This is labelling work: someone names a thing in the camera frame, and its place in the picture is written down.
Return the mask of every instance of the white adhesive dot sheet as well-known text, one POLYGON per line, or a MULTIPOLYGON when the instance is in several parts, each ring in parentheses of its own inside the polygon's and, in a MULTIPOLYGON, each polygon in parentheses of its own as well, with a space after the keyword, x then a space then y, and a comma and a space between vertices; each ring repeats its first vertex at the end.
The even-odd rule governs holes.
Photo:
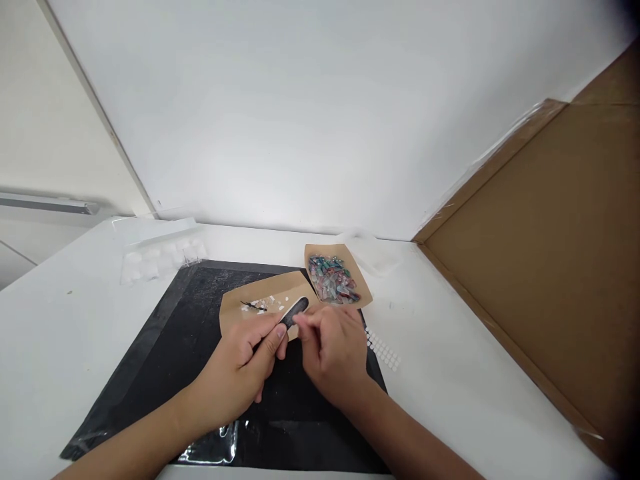
POLYGON ((367 346, 373 350, 375 356, 378 357, 378 363, 388 366, 392 371, 397 371, 402 362, 402 358, 369 327, 367 327, 365 331, 367 332, 367 346))

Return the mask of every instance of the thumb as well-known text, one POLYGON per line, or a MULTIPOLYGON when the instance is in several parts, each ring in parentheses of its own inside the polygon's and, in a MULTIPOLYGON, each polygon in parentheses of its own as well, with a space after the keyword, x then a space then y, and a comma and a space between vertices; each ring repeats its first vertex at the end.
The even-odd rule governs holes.
POLYGON ((305 370, 315 371, 320 368, 320 340, 315 329, 308 324, 307 318, 306 315, 300 314, 293 320, 298 325, 298 338, 302 342, 302 364, 305 370))
POLYGON ((282 338, 287 333, 287 326, 284 323, 278 323, 273 330, 262 340, 258 350, 253 354, 247 366, 250 370, 256 371, 262 379, 267 377, 271 361, 275 356, 275 352, 282 342, 282 338))

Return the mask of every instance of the brown paper piece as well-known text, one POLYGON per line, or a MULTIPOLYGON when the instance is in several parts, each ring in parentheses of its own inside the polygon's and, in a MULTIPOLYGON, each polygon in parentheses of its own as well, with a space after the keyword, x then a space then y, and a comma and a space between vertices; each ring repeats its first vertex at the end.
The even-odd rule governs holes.
MULTIPOLYGON (((300 297, 308 298, 309 306, 320 303, 313 288, 299 271, 284 273, 243 285, 235 290, 226 292, 222 296, 222 304, 220 305, 220 332, 222 336, 224 337, 234 323, 254 317, 258 313, 258 310, 252 308, 248 311, 243 311, 242 307, 244 305, 242 302, 268 299, 269 296, 273 296, 274 301, 272 305, 267 305, 265 314, 278 313, 284 315, 300 297)), ((292 326, 287 331, 287 335, 289 336, 289 341, 298 338, 298 326, 292 326)))
POLYGON ((305 246, 305 267, 307 268, 307 274, 311 278, 311 272, 309 271, 309 257, 314 255, 322 255, 323 257, 338 257, 340 260, 344 260, 344 267, 349 270, 351 278, 355 281, 355 292, 360 295, 360 301, 352 303, 356 308, 362 308, 373 301, 373 296, 365 282, 365 278, 358 268, 358 264, 355 262, 353 255, 344 243, 338 243, 335 245, 311 245, 305 246))

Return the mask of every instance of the left hand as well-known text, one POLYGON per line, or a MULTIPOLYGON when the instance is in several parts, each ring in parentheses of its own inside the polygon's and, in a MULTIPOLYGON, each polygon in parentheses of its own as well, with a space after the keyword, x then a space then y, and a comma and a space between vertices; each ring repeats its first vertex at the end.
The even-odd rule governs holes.
POLYGON ((200 375, 181 392, 185 414, 202 433, 230 424, 254 400, 262 401, 275 356, 284 360, 287 350, 287 327, 280 320, 281 315, 272 313, 236 323, 222 337, 200 375))

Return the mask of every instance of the black oval piece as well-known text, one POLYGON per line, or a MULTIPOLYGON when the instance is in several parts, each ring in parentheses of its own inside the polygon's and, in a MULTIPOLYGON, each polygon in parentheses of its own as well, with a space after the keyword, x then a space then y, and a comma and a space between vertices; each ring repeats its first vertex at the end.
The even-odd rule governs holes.
POLYGON ((309 307, 309 299, 306 297, 300 297, 296 303, 294 303, 289 310, 284 314, 280 323, 284 323, 289 330, 295 325, 293 322, 293 316, 298 313, 304 312, 309 307))

